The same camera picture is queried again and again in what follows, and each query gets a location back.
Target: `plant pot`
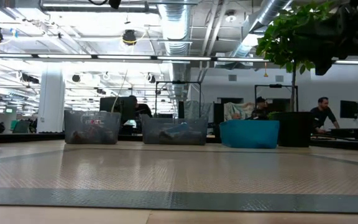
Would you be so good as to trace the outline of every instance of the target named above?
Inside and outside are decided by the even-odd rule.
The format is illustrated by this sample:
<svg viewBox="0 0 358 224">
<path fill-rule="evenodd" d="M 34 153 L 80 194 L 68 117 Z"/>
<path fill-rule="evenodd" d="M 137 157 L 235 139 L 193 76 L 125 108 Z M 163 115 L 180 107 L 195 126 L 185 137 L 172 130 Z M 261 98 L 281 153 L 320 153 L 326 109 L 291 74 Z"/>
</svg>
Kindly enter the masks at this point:
<svg viewBox="0 0 358 224">
<path fill-rule="evenodd" d="M 313 115 L 310 112 L 284 112 L 272 114 L 272 119 L 280 122 L 278 145 L 285 147 L 309 147 L 313 128 Z"/>
</svg>

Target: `diamond plate floor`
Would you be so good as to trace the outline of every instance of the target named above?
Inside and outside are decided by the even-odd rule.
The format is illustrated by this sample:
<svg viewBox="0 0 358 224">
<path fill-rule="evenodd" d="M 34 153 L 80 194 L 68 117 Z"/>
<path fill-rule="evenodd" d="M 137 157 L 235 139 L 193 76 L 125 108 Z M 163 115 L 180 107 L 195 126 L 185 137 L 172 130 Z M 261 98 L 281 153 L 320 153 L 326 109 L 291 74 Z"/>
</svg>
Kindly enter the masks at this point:
<svg viewBox="0 0 358 224">
<path fill-rule="evenodd" d="M 358 151 L 0 144 L 0 204 L 358 213 Z"/>
</svg>

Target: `ceiling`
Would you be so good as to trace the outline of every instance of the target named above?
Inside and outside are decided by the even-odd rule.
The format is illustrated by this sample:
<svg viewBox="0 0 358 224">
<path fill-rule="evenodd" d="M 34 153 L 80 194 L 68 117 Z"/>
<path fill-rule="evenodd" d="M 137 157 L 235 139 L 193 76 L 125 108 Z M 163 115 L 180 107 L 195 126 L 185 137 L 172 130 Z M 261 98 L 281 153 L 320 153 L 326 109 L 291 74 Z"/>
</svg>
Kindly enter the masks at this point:
<svg viewBox="0 0 358 224">
<path fill-rule="evenodd" d="M 73 2 L 89 4 L 87 0 L 44 0 L 44 4 Z M 201 0 L 192 7 L 190 55 L 204 54 L 202 52 L 204 37 L 211 19 L 213 5 L 218 4 L 217 2 L 221 1 Z M 242 41 L 241 27 L 245 16 L 257 12 L 261 2 L 261 0 L 229 0 L 224 12 L 221 12 L 222 5 L 219 4 L 211 33 L 214 32 L 217 18 L 221 13 L 226 14 L 227 11 L 232 10 L 236 19 L 228 21 L 227 16 L 223 16 L 218 40 L 212 47 L 212 54 L 230 52 L 238 46 Z M 295 2 L 303 4 L 309 1 L 296 0 Z M 144 1 L 122 1 L 121 4 L 144 4 Z M 1 54 L 166 54 L 162 23 L 158 14 L 114 12 L 113 10 L 109 12 L 62 12 L 54 9 L 42 11 L 36 7 L 34 5 L 13 9 L 0 8 L 0 27 L 4 36 L 0 44 Z M 135 30 L 137 43 L 134 46 L 126 46 L 122 42 L 123 33 L 129 29 Z M 27 74 L 42 82 L 42 73 L 47 63 L 50 62 L 0 58 L 0 104 L 18 101 L 22 102 L 20 113 L 36 113 L 40 85 L 23 82 L 20 77 L 22 74 Z M 81 60 L 63 62 L 61 66 L 67 87 L 65 106 L 74 110 L 98 110 L 99 102 L 96 101 L 98 98 L 130 94 L 138 96 L 140 101 L 145 101 L 151 108 L 154 108 L 155 84 L 149 83 L 147 76 L 152 74 L 157 80 L 170 81 L 170 68 L 172 67 L 170 63 L 81 62 Z M 206 84 L 215 85 L 227 79 L 227 72 L 223 73 L 224 77 L 220 77 L 219 74 L 222 73 L 223 69 L 210 68 L 206 73 Z M 234 73 L 241 76 L 242 71 Z M 261 75 L 258 77 L 266 78 L 263 77 L 263 70 L 259 70 L 259 73 Z M 198 74 L 198 72 L 193 68 L 192 74 Z M 81 82 L 73 82 L 73 75 L 80 75 Z M 255 77 L 240 77 L 241 82 L 238 82 L 238 85 L 249 82 L 253 78 Z M 106 94 L 98 94 L 93 87 L 104 89 Z M 159 113 L 176 111 L 176 101 L 172 100 L 171 91 L 162 91 L 157 101 Z M 26 105 L 33 109 L 26 110 Z"/>
</svg>

